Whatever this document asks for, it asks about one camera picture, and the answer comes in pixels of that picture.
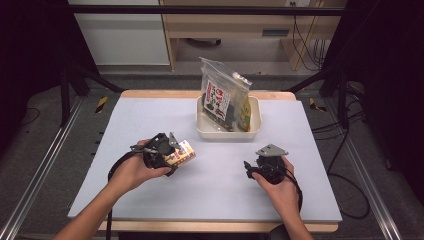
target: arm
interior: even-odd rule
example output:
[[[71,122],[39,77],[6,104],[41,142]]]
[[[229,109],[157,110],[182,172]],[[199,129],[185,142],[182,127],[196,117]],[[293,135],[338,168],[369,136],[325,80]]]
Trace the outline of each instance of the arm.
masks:
[[[170,168],[149,169],[142,154],[136,154],[119,166],[98,195],[53,239],[91,239],[113,205],[125,193],[143,182],[168,173]]]
[[[287,169],[294,174],[293,165],[284,156],[281,156],[281,158],[287,166]],[[289,179],[284,178],[281,183],[273,185],[258,173],[254,172],[252,176],[268,194],[290,238],[292,240],[313,239],[300,217],[299,207],[297,205],[297,192],[294,184]]]

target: plastic bag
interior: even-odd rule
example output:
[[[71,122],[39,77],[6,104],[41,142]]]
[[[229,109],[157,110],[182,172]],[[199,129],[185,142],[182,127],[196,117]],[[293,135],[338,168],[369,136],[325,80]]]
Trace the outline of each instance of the plastic bag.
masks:
[[[252,83],[221,62],[200,59],[203,112],[229,132],[249,131]]]

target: white cabinet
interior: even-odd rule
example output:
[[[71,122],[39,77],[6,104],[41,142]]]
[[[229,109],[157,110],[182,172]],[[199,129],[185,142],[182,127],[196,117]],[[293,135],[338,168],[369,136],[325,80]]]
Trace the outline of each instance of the white cabinet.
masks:
[[[69,0],[69,4],[158,5],[157,0]],[[160,14],[75,14],[97,65],[169,65]]]

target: white tray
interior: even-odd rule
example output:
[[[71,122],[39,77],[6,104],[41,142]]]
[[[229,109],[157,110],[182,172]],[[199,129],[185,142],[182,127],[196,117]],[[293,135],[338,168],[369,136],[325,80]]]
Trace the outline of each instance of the white tray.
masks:
[[[249,96],[250,108],[252,111],[250,117],[250,131],[249,132],[228,132],[218,123],[210,119],[202,111],[202,98],[197,98],[197,114],[196,114],[196,124],[197,132],[199,136],[203,139],[217,139],[217,140],[226,140],[226,139],[253,139],[261,128],[261,112],[259,109],[259,100],[256,97]]]

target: label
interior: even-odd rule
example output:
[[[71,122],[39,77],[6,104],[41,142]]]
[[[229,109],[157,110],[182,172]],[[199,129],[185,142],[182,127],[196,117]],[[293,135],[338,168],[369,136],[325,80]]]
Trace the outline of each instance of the label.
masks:
[[[225,121],[227,116],[228,105],[230,104],[231,95],[215,84],[208,81],[206,87],[206,97],[203,107],[215,115],[217,118]]]

